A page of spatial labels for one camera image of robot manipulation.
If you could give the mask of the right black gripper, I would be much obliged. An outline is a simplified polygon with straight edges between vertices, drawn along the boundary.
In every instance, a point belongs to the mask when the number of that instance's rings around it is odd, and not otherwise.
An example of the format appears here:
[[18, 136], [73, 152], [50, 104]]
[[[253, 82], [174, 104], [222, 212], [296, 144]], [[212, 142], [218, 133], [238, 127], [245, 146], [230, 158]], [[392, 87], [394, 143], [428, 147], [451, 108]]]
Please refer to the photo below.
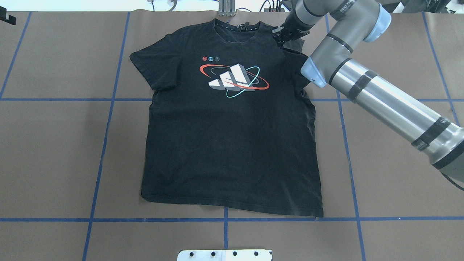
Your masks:
[[311, 25], [290, 25], [282, 24], [279, 27], [272, 28], [272, 37], [276, 41], [277, 46], [282, 47], [290, 40], [297, 40], [310, 34]]

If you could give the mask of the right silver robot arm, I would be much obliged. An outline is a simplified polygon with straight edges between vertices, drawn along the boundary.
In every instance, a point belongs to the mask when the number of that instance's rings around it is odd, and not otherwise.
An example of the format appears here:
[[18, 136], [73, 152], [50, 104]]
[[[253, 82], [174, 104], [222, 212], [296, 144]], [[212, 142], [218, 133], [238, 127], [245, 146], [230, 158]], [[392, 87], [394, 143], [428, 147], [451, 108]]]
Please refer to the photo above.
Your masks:
[[284, 23], [272, 30], [279, 46], [308, 35], [326, 14], [336, 24], [305, 61], [311, 83], [334, 87], [429, 157], [449, 181], [463, 182], [464, 131], [351, 58], [361, 42], [373, 42], [389, 27], [391, 15], [374, 0], [299, 0]]

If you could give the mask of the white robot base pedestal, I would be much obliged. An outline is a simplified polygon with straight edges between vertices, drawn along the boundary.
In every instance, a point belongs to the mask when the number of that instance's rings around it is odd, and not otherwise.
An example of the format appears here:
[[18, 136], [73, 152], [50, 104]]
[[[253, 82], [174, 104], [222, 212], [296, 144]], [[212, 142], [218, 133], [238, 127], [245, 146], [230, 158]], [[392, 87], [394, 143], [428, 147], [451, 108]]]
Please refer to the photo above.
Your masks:
[[182, 250], [178, 261], [272, 261], [272, 250], [267, 249], [208, 249]]

